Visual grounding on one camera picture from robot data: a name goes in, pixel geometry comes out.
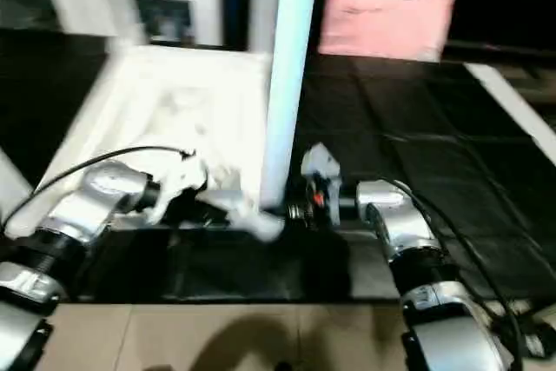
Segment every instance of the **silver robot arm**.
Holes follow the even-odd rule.
[[[355,194],[359,216],[376,227],[401,294],[410,369],[507,369],[483,312],[412,198],[383,180],[360,182]]]
[[[52,314],[115,214],[154,206],[151,176],[117,161],[98,163],[29,237],[0,263],[0,371],[31,370]]]

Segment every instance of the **beige floor tile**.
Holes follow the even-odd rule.
[[[398,307],[299,308],[304,371],[405,369]]]
[[[37,371],[111,371],[122,347],[131,306],[61,305]]]
[[[273,370],[298,357],[294,306],[134,308],[117,371]]]

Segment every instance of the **pink pillow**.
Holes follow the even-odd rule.
[[[321,54],[439,61],[454,0],[326,0]]]

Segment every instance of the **black cable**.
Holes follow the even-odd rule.
[[[476,251],[473,249],[473,247],[471,246],[471,244],[469,243],[467,238],[459,231],[459,229],[450,220],[450,218],[442,210],[440,210],[440,208],[438,208],[437,205],[435,205],[433,202],[431,202],[428,198],[426,198],[423,195],[420,195],[418,193],[413,192],[403,182],[399,182],[397,180],[389,180],[389,179],[384,178],[384,177],[381,177],[381,180],[383,180],[385,182],[388,182],[395,187],[398,187],[404,193],[406,193],[412,199],[412,201],[415,204],[415,207],[421,213],[423,213],[425,215],[428,214],[427,207],[433,209],[433,211],[436,213],[436,215],[438,215],[440,217],[440,219],[452,230],[453,235],[460,242],[461,247],[466,251],[467,255],[471,258],[471,260],[475,264],[475,266],[479,269],[481,275],[484,277],[485,281],[488,283],[489,287],[492,289],[492,291],[496,295],[496,298],[498,299],[498,301],[502,305],[504,311],[506,312],[508,320],[510,321],[510,325],[512,326],[514,344],[515,344],[515,346],[513,347],[513,350],[512,350],[512,355],[513,355],[512,370],[522,371],[523,370],[523,343],[522,343],[523,342],[523,334],[521,333],[521,328],[520,328],[520,325],[518,323],[517,316],[513,312],[513,310],[510,308],[510,305],[509,305],[506,297],[500,291],[500,288],[499,288],[498,284],[492,278],[492,276],[488,272],[487,268],[485,267],[485,264],[479,258]],[[440,242],[440,245],[444,246],[444,243],[441,241],[440,238],[439,238],[439,242]],[[468,285],[466,285],[466,287],[469,290],[469,292],[472,294],[473,298],[476,298],[476,301],[481,305],[481,307],[485,308],[486,305],[481,300],[479,295],[474,290],[470,289],[470,287]],[[492,317],[492,315],[498,316],[490,308],[485,308],[485,310],[488,312],[489,315],[491,315],[491,317]]]
[[[120,155],[123,155],[123,154],[129,154],[129,153],[137,152],[137,151],[153,151],[153,150],[154,151],[176,152],[180,156],[182,156],[182,159],[186,159],[186,158],[189,158],[191,156],[190,154],[188,154],[183,149],[178,149],[178,148],[174,148],[174,147],[164,147],[164,146],[159,146],[159,145],[147,145],[147,146],[141,146],[141,147],[130,147],[130,148],[118,149],[116,151],[107,152],[106,154],[102,154],[102,155],[96,156],[94,158],[90,158],[89,160],[87,160],[85,162],[81,162],[81,163],[73,166],[70,169],[66,169],[65,171],[58,174],[57,176],[52,177],[45,184],[36,188],[33,193],[31,193],[30,195],[25,197],[21,202],[19,202],[16,205],[15,208],[13,208],[13,210],[11,210],[11,212],[3,220],[2,225],[0,225],[0,233],[2,233],[2,234],[4,233],[8,223],[10,222],[10,220],[21,209],[23,209],[25,206],[27,206],[38,195],[42,194],[45,190],[49,189],[54,184],[56,184],[57,182],[59,182],[60,180],[62,180],[64,178],[66,178],[67,176],[71,176],[72,174],[74,174],[75,172],[77,172],[81,169],[86,169],[87,167],[90,167],[91,165],[97,164],[98,162],[101,162],[101,161],[109,160],[110,158],[113,158],[115,156],[120,156]]]

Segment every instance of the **wrinkled black fabric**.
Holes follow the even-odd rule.
[[[438,205],[508,296],[556,296],[556,168],[464,66],[310,57],[291,182],[316,142],[349,181],[398,178]],[[457,241],[448,246],[492,295]]]

